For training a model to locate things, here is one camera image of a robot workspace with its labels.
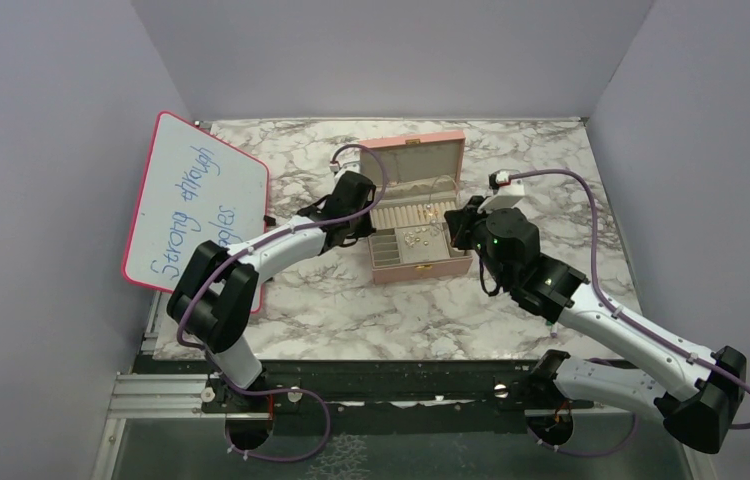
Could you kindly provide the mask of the pink jewelry box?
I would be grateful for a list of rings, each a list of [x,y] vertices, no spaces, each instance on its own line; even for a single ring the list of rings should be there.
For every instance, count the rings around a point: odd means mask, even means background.
[[[458,276],[472,256],[450,246],[444,213],[455,210],[465,149],[461,131],[364,140],[386,167],[384,198],[370,212],[376,232],[368,238],[373,282],[389,284]],[[403,232],[420,231],[408,248]]]

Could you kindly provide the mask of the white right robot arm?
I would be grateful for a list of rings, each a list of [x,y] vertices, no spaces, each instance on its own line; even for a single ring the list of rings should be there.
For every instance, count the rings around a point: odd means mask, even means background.
[[[718,453],[744,399],[737,383],[746,378],[746,356],[730,346],[713,351],[624,307],[607,307],[596,283],[541,252],[538,227],[519,209],[484,212],[483,201],[474,196],[444,217],[452,247],[476,253],[492,277],[491,293],[508,294],[521,309],[592,338],[633,366],[595,366],[550,350],[531,372],[530,398],[543,407],[564,398],[624,409],[660,421],[687,447]]]

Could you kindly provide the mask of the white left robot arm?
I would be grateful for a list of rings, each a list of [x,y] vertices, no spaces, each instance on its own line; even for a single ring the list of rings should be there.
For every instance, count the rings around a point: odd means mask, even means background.
[[[265,397],[263,367],[245,338],[255,295],[296,263],[373,234],[369,212],[384,193],[370,178],[343,170],[330,194],[285,224],[229,247],[206,241],[196,248],[166,312],[227,377],[236,407],[253,410]]]

